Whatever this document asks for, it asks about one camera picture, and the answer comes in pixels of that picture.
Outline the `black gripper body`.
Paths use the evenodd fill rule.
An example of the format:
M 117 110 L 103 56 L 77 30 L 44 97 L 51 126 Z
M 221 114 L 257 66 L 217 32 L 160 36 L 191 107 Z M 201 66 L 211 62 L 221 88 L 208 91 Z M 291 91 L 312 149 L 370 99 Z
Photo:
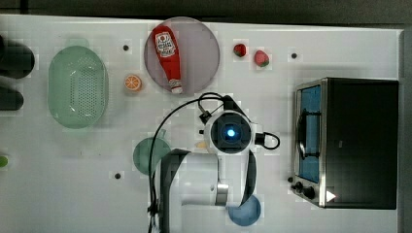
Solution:
M 236 104 L 236 102 L 229 96 L 225 95 L 223 97 L 223 109 L 225 111 L 234 111 L 242 115 L 246 119 L 249 119 L 247 115 L 242 111 L 242 109 Z

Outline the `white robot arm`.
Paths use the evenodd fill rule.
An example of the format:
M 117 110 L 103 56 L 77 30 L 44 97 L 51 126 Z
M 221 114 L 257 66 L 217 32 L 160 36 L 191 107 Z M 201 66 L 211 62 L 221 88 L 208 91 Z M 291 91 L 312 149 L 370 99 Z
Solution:
M 223 110 L 203 118 L 205 151 L 174 149 L 155 171 L 159 233 L 183 233 L 186 205 L 240 207 L 257 182 L 259 126 L 228 95 Z

